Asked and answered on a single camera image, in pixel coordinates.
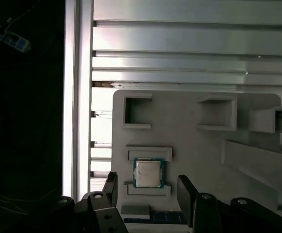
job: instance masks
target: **electrical outlet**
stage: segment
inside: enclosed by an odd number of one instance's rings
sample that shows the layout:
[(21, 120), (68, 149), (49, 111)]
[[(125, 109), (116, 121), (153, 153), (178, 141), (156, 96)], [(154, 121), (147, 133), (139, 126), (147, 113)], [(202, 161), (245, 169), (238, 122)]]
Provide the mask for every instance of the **electrical outlet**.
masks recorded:
[(5, 32), (5, 34), (3, 34), (0, 30), (0, 41), (3, 40), (4, 40), (4, 44), (9, 45), (10, 47), (13, 47), (14, 49), (23, 53), (27, 53), (31, 49), (30, 41), (24, 39), (23, 37), (11, 31), (7, 31)]

